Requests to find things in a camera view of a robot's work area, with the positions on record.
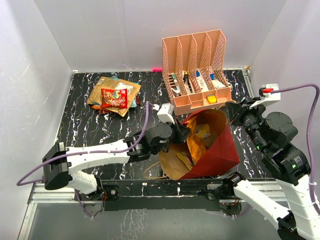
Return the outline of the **gold snack bag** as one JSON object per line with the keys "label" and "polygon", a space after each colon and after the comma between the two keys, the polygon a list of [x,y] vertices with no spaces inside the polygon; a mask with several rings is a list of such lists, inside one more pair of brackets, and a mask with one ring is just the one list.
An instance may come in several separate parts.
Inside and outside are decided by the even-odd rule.
{"label": "gold snack bag", "polygon": [[[127,108],[101,107],[101,89],[127,89]],[[87,104],[90,106],[99,105],[103,109],[109,110],[113,113],[120,115],[121,117],[124,117],[129,111],[129,108],[131,107],[133,100],[136,98],[137,93],[140,92],[140,89],[141,85],[135,82],[130,82],[124,79],[114,77],[101,77],[95,84],[93,90],[91,91],[87,100]]]}

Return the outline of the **teal snack bag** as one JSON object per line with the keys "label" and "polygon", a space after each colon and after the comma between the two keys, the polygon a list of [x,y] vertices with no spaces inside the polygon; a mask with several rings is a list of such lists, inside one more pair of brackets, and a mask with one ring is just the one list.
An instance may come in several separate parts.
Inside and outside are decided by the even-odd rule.
{"label": "teal snack bag", "polygon": [[141,101],[140,101],[140,92],[137,93],[137,95],[135,96],[135,99],[132,101],[132,104],[131,104],[131,108],[136,108],[137,106],[139,106],[141,104]]}

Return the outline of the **yellow snack pouch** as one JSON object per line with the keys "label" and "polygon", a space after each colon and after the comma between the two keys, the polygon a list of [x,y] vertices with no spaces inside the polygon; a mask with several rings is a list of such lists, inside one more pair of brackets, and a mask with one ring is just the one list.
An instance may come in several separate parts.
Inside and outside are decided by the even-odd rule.
{"label": "yellow snack pouch", "polygon": [[203,123],[197,123],[197,117],[192,116],[187,122],[186,126],[191,129],[191,133],[187,137],[187,146],[193,160],[194,165],[199,161],[203,154],[207,151],[204,139],[196,136],[196,126]]}

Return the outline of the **Fox's fruits candy bag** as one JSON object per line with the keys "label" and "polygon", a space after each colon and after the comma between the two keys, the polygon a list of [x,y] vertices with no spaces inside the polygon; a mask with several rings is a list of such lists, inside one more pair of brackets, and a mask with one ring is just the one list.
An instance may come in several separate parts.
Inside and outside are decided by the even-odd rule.
{"label": "Fox's fruits candy bag", "polygon": [[111,113],[110,110],[107,110],[107,109],[104,109],[104,108],[101,108],[100,105],[92,105],[91,106],[94,110],[97,110],[99,115],[104,115],[104,114],[108,114],[108,113]]}

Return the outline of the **orange gummy burger packet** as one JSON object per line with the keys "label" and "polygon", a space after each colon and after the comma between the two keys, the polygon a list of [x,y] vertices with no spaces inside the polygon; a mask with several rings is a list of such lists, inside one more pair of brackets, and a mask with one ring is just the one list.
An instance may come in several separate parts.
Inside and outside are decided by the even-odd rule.
{"label": "orange gummy burger packet", "polygon": [[194,162],[190,156],[189,153],[187,152],[178,152],[176,154],[176,156],[178,157],[178,159],[189,169],[191,170],[194,166]]}

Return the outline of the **red brown paper bag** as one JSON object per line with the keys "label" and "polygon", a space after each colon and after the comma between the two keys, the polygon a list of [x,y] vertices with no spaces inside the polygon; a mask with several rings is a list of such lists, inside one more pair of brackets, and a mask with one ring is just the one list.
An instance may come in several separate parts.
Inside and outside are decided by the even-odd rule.
{"label": "red brown paper bag", "polygon": [[204,139],[206,152],[189,170],[176,156],[179,152],[190,154],[187,142],[170,144],[169,152],[160,152],[158,161],[146,169],[159,164],[165,177],[172,180],[196,179],[201,177],[222,176],[240,163],[240,158],[230,130],[226,114],[218,109],[205,109],[190,114],[182,124],[196,116],[198,124],[208,124],[212,136]]}

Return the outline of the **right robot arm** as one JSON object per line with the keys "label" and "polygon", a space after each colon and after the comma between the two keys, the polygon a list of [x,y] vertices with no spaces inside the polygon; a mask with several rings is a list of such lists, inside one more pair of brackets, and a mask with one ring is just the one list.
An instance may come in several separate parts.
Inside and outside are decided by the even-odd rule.
{"label": "right robot arm", "polygon": [[223,194],[238,197],[261,213],[283,240],[318,240],[320,214],[311,198],[311,166],[306,155],[291,140],[298,134],[291,118],[282,112],[262,114],[266,107],[256,99],[225,104],[229,122],[244,128],[254,146],[262,153],[262,163],[281,187],[289,208],[283,207],[256,189],[243,175],[234,172],[223,179]]}

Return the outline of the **red cookie snack packet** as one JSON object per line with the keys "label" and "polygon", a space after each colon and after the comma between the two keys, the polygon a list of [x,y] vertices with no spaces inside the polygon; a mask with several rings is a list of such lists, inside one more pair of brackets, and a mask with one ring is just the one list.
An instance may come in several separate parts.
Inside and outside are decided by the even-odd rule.
{"label": "red cookie snack packet", "polygon": [[101,89],[101,107],[126,109],[128,107],[127,89]]}

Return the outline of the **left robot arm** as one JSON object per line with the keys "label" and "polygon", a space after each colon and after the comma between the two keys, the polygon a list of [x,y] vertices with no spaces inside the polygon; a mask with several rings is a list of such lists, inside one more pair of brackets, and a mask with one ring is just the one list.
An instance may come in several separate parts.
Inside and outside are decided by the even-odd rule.
{"label": "left robot arm", "polygon": [[167,153],[170,144],[182,144],[191,130],[180,122],[163,123],[118,141],[88,146],[66,147],[57,142],[43,157],[44,187],[48,191],[73,188],[91,199],[103,195],[101,180],[85,169],[148,160],[160,152]]}

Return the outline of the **yellow M&M's bag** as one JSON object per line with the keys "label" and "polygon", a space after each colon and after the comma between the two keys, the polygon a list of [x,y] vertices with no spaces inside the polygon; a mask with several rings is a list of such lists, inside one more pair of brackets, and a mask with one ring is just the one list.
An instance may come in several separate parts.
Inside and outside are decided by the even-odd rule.
{"label": "yellow M&M's bag", "polygon": [[195,128],[195,135],[202,140],[212,136],[209,125],[208,124],[197,125]]}

